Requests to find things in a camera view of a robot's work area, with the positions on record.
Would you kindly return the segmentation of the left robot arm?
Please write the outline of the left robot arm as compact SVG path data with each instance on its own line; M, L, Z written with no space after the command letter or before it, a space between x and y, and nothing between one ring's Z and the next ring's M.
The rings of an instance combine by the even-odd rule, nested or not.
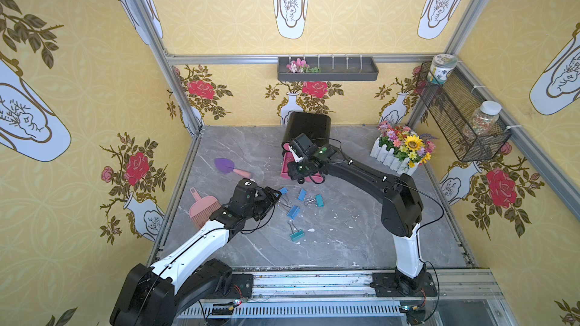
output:
M227 295L233 270L212 258L246 221L264 219L282 197L268 186L243 178L226 205L202 216L200 230L150 266L137 264L127 275L110 316L111 325L171 325L178 315L212 294Z

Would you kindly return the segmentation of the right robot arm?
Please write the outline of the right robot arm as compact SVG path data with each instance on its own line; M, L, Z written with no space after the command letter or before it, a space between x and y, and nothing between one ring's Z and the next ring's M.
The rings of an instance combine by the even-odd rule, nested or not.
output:
M394 237L397 264L393 274L376 273L370 287L378 297L436 296L432 275L420 257L418 230L424 205L411 176L392 175L347 156L336 146L318 146L305 134L287 143L294 161L291 179L303 183L319 174L334 176L370 194L382 205L381 224Z

